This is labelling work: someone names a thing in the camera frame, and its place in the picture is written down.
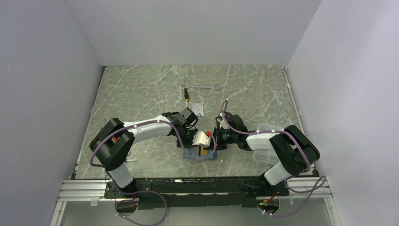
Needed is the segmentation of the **blue leather card holder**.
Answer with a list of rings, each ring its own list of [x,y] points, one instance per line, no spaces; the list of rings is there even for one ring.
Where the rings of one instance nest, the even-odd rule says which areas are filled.
[[[189,156],[196,159],[196,161],[200,160],[215,160],[217,158],[217,151],[212,152],[213,150],[205,150],[200,146],[185,148],[183,151],[183,158],[189,159]]]

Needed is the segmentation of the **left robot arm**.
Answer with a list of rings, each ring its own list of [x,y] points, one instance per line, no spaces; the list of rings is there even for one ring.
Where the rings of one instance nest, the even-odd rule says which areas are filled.
[[[194,127],[197,122],[198,117],[189,108],[137,122],[112,118],[89,144],[93,152],[90,165],[94,166],[93,159],[97,158],[98,166],[103,167],[117,184],[117,192],[128,198],[136,191],[136,180],[125,164],[131,147],[141,141],[167,136],[176,137],[178,147],[189,147],[198,131]]]

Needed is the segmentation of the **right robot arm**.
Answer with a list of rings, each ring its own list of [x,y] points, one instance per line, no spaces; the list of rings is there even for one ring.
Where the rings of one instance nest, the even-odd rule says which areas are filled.
[[[245,151],[272,150],[278,162],[260,176],[259,189],[264,195],[271,195],[278,184],[288,178],[309,170],[320,159],[315,145],[295,125],[284,129],[249,131],[238,115],[229,112],[216,117],[214,129],[217,148],[226,149],[236,144]]]

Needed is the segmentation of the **silver credit card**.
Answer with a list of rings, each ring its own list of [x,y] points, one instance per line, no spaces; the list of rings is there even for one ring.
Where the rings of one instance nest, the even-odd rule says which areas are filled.
[[[197,117],[204,117],[205,114],[202,102],[192,103],[191,109]]]

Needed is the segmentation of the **clear plastic screw box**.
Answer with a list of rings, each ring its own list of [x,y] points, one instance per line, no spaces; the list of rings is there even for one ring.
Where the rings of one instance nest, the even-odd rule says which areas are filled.
[[[283,130],[283,127],[270,125],[264,122],[258,123],[257,130],[264,131],[264,130]],[[274,136],[272,133],[265,133],[266,138],[262,138],[262,141],[267,141],[266,145],[262,146],[262,149],[255,149],[253,158],[255,161],[259,161],[262,163],[267,163],[270,165],[275,165],[279,162],[279,158],[274,151],[269,139]]]

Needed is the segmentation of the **silver open-end wrench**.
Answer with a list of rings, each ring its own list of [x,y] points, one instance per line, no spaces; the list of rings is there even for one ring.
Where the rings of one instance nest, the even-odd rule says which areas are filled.
[[[220,87],[218,84],[216,85],[194,85],[194,84],[184,84],[181,86],[183,89],[212,89],[219,90]]]

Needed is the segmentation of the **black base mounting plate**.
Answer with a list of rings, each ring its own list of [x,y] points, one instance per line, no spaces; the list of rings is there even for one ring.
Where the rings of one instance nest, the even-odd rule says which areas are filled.
[[[107,182],[105,199],[134,199],[139,210],[172,207],[241,206],[255,208],[261,199],[289,196],[283,183],[267,185],[258,176],[201,178],[137,178],[136,191],[120,193]]]

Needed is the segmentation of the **aluminium frame rail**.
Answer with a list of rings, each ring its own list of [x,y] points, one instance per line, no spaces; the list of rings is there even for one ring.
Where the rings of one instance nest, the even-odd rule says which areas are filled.
[[[168,207],[206,207],[239,205],[243,208],[256,207],[257,202],[294,199],[308,196],[321,198],[327,207],[329,220],[333,226],[342,223],[338,217],[328,182],[321,182],[317,177],[300,176],[286,183],[267,186],[255,176],[249,177],[212,177],[212,178],[138,178],[135,190],[127,194],[119,192],[109,179],[65,180],[62,183],[56,208],[51,220],[52,226],[61,225],[65,207],[68,202],[89,202],[97,205],[100,201],[117,202],[124,199],[137,200],[140,210],[163,207],[163,201],[154,192],[161,194]]]

